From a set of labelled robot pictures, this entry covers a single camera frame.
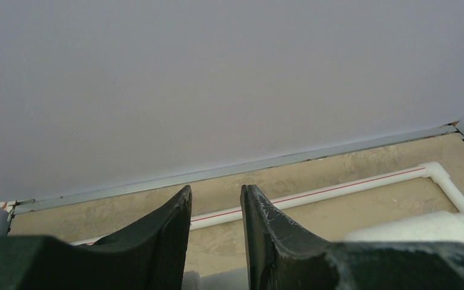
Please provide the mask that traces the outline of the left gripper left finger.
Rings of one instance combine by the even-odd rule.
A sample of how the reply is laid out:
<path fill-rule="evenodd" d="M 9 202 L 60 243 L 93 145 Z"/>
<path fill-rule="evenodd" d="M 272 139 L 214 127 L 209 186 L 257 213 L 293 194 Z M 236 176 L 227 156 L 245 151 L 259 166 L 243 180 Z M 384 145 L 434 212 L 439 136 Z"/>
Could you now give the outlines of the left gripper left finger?
<path fill-rule="evenodd" d="M 0 289 L 181 289 L 192 190 L 92 245 L 0 237 Z"/>

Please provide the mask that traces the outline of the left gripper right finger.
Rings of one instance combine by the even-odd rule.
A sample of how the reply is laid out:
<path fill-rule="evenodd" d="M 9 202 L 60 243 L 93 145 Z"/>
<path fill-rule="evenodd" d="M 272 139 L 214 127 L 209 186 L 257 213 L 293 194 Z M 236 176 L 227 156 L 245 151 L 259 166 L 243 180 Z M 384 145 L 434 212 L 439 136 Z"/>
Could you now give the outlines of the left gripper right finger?
<path fill-rule="evenodd" d="M 330 242 L 256 185 L 240 203 L 250 289 L 464 289 L 464 243 Z"/>

